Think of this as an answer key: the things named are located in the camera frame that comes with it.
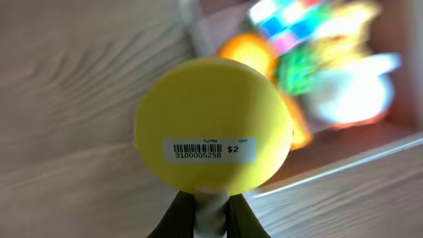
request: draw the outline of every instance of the white label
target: white label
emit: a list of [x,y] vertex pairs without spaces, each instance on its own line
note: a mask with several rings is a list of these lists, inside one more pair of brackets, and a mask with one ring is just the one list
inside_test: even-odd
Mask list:
[[163,149],[175,163],[251,163],[256,157],[255,138],[165,138]]

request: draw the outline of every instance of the barcode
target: barcode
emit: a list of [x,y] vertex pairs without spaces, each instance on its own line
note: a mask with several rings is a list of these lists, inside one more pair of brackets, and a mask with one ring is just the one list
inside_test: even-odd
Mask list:
[[173,145],[175,153],[221,153],[221,144],[177,144]]

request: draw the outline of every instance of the price tag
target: price tag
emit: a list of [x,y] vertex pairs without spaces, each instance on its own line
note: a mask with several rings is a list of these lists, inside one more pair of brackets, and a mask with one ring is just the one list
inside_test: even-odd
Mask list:
[[165,138],[163,149],[173,163],[252,163],[255,138]]

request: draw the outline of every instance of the wooden floor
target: wooden floor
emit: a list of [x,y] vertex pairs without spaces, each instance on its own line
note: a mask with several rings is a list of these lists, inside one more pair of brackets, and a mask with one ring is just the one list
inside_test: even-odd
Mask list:
[[[134,106],[193,57],[177,1],[0,0],[0,237],[145,237],[176,194]],[[252,201],[273,237],[421,237],[422,149]]]

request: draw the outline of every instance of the wooden table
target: wooden table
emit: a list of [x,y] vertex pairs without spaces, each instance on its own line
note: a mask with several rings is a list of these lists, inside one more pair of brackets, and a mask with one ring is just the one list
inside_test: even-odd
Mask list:
[[[145,237],[176,191],[134,106],[193,57],[169,0],[0,1],[0,237]],[[422,148],[257,198],[273,237],[421,237]]]

